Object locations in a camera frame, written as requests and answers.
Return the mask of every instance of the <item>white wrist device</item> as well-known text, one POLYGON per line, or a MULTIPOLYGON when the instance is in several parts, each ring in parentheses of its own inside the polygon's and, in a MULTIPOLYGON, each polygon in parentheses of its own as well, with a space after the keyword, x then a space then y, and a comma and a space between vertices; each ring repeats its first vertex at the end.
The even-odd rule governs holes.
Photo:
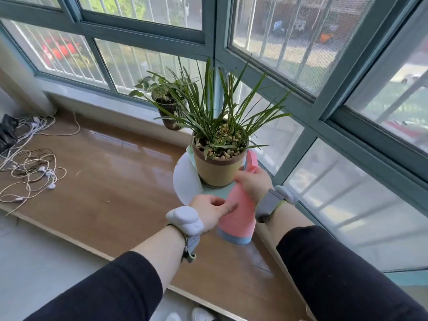
POLYGON ((183 258, 188 262, 196 259, 193 253, 199 243, 201 233, 204 231, 204 223, 198 215, 198 211, 190 206, 180 206, 167 213, 168 225, 174 225, 186 238, 185 251, 183 258))
POLYGON ((274 210, 284 201, 294 205, 294 195, 290 190, 280 185, 275 186, 275 190, 269 189, 255 208, 255 220, 266 223, 274 210))

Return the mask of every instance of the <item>teal window frame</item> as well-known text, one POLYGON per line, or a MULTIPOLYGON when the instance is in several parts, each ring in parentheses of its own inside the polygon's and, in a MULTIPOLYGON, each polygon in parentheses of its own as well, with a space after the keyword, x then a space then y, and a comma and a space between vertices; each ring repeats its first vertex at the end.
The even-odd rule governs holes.
MULTIPOLYGON (((84 36, 107 81, 107 90, 40 72, 3 25, 0 25, 0 37, 21 54, 37 77, 72 84, 151 109, 153 106, 148 102, 117 92, 94 42, 95 38, 189 59, 205 61, 211 58, 214 65, 224 72, 239 72, 249 61, 242 81, 252 88, 267 72, 268 77, 261 85, 263 88, 259 94, 268 101, 275 101, 291 91, 285 111, 292 113, 292 118, 304 127, 280 169, 272 176, 274 184, 282 184, 287 179, 319 138, 428 217, 428 173, 424 170, 428 163, 426 158, 342 106, 368 70, 381 60, 389 43, 411 20, 420 4, 428 1, 374 0, 349 40, 349 46, 335 59, 337 65, 331 70, 317 97, 232 46, 236 1, 202 0, 202 30, 197 31, 84 10, 78 0, 58 0, 61 9, 0 0, 1 18, 84 36)), ((219 107, 222 91, 220 87, 217 89, 214 105, 219 107)), ((316 216, 301 203, 297 207, 319 224, 316 216)))

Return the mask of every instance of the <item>pink spray bottle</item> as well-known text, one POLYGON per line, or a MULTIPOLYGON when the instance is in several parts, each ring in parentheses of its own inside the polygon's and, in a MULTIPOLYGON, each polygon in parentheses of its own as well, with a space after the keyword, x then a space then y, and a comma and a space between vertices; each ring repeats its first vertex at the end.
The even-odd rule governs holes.
MULTIPOLYGON (((257 166, 257 155, 254 151, 248 150, 244 171, 254 173, 257 166)), ((238 207, 220 218, 217 233, 228 242, 247 244, 254 233, 254 203, 240 183, 235 184, 227 196, 227 200, 237 202, 238 207)))

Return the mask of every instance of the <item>left hand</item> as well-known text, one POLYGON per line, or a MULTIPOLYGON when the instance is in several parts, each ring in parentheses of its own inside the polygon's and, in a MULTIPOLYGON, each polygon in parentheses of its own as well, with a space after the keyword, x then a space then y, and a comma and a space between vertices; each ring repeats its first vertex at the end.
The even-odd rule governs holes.
POLYGON ((192 199, 189 206, 198 211, 199 218, 204 223, 203 233, 206 233, 217 225, 223 215, 233 212, 238 203, 213 195, 198 195, 192 199))

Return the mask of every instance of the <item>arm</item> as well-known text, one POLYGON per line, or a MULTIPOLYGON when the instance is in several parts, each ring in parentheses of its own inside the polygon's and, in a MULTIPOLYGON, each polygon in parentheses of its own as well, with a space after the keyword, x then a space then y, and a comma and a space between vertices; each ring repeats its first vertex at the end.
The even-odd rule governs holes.
MULTIPOLYGON (((198 211, 204 232, 236 208, 236 204, 211 195, 196 196, 190 206, 198 211)), ((180 266, 184 248, 181 231, 166 226, 47 303, 26 321, 149 321, 180 266)))
MULTIPOLYGON (((235 180, 257 204, 270 188, 269 175, 239 171, 235 180)), ((288 203, 267 222, 276 249, 318 321, 428 320, 425 309, 380 271, 314 226, 288 203)))

